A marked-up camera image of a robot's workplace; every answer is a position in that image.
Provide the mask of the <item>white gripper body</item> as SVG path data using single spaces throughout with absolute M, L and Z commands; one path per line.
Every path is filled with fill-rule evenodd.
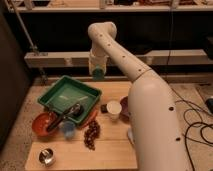
M 89 52 L 89 59 L 88 59 L 89 69 L 95 69 L 97 66 L 102 68 L 103 70 L 106 70 L 106 64 L 107 64 L 107 56 L 96 56 L 93 54 L 93 51 Z

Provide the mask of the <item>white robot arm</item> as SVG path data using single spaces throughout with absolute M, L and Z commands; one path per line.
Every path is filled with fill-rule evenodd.
M 93 23 L 92 63 L 110 57 L 132 82 L 128 110 L 139 171 L 190 171 L 172 90 L 151 67 L 116 42 L 116 25 Z

